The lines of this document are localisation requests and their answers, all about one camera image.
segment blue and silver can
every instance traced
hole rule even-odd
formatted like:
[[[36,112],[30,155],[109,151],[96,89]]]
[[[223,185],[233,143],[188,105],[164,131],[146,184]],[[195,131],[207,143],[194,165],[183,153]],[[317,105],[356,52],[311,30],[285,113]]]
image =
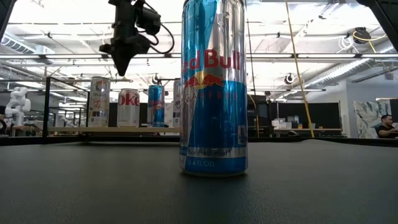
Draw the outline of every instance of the blue and silver can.
[[[248,168],[242,0],[187,0],[182,14],[180,167],[231,176]]]
[[[164,87],[151,85],[148,88],[148,127],[164,127]]]

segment black tabletop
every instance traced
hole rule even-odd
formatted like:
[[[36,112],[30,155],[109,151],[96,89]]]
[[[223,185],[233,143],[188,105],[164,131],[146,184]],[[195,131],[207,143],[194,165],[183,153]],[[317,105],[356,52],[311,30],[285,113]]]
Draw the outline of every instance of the black tabletop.
[[[2,147],[0,223],[398,223],[398,150],[250,143],[246,175],[215,179],[175,144]]]

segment man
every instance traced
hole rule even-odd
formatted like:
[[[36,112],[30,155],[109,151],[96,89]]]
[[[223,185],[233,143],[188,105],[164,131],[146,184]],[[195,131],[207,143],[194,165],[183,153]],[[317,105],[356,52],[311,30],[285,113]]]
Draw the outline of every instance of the man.
[[[386,114],[381,117],[381,125],[376,128],[376,132],[379,138],[395,139],[398,137],[398,130],[392,126],[391,115]]]

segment ceiling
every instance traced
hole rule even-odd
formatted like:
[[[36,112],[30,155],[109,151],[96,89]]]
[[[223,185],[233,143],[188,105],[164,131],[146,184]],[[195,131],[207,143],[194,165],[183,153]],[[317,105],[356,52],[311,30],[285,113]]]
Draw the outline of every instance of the ceiling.
[[[147,0],[162,16],[162,22],[175,38],[173,53],[181,52],[181,15],[184,0]],[[342,50],[341,41],[355,27],[365,27],[372,37],[381,37],[385,33],[370,9],[359,4],[334,4],[326,2],[301,2],[289,4],[290,19],[296,37],[298,53],[351,53],[365,52],[370,49],[368,44],[353,44]],[[39,44],[48,47],[56,54],[99,54],[99,46],[109,43],[112,36],[111,24],[114,21],[114,6],[106,0],[18,0],[9,20],[7,32],[16,35],[25,43]],[[246,32],[246,52],[249,53],[249,39],[253,53],[291,53],[293,52],[287,13],[283,2],[248,1],[246,13],[249,20],[250,37]],[[171,38],[162,28],[157,35],[160,39],[159,50],[166,51],[171,46]],[[376,40],[376,46],[388,38]],[[69,63],[105,63],[98,60],[72,60]],[[57,64],[68,61],[58,60]],[[161,78],[180,77],[179,58],[134,58],[128,68],[126,78],[132,82],[114,84],[113,88],[147,88],[155,74]],[[299,70],[306,80],[315,77],[335,63],[299,63]],[[26,67],[36,73],[43,74],[43,67]],[[48,67],[48,72],[58,78],[83,78],[107,76],[115,78],[113,66],[79,66],[79,67]],[[293,62],[258,62],[253,67],[248,62],[247,72],[253,70],[256,88],[281,88],[285,86],[283,77],[296,74]],[[166,90],[172,91],[172,82]]]

